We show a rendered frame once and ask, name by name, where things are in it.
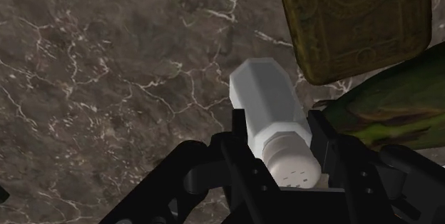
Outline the olive patterned rectangular box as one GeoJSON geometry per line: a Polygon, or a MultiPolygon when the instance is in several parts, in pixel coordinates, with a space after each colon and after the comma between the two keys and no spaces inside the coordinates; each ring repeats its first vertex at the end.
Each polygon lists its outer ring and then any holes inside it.
{"type": "Polygon", "coordinates": [[[431,42],[431,0],[282,0],[305,79],[325,85],[420,54],[431,42]]]}

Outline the white salt shaker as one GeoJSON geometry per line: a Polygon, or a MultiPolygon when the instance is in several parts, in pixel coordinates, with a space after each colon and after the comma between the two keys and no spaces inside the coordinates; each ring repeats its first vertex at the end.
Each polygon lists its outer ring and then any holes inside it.
{"type": "Polygon", "coordinates": [[[288,73],[273,58],[249,58],[230,74],[230,100],[245,111],[248,146],[280,187],[313,188],[321,166],[288,73]]]}

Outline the green and brown mottled object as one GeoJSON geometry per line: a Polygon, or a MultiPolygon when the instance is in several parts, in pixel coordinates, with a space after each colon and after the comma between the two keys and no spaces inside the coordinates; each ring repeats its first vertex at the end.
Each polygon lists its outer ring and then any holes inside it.
{"type": "Polygon", "coordinates": [[[445,41],[313,105],[339,133],[378,150],[445,147],[445,41]]]}

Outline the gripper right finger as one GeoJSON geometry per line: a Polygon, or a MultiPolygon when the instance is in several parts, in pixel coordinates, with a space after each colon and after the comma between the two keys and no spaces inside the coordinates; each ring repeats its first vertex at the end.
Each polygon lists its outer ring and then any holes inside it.
{"type": "Polygon", "coordinates": [[[351,224],[445,224],[445,168],[412,149],[368,149],[311,110],[310,149],[329,186],[343,188],[351,224]]]}

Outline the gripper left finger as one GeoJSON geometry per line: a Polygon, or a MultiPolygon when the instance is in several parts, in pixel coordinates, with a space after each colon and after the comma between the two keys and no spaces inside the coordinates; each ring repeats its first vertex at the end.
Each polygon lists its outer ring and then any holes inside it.
{"type": "Polygon", "coordinates": [[[280,189],[247,145],[242,109],[232,129],[211,143],[184,141],[98,224],[183,224],[213,188],[226,188],[230,214],[222,224],[279,224],[280,189]]]}

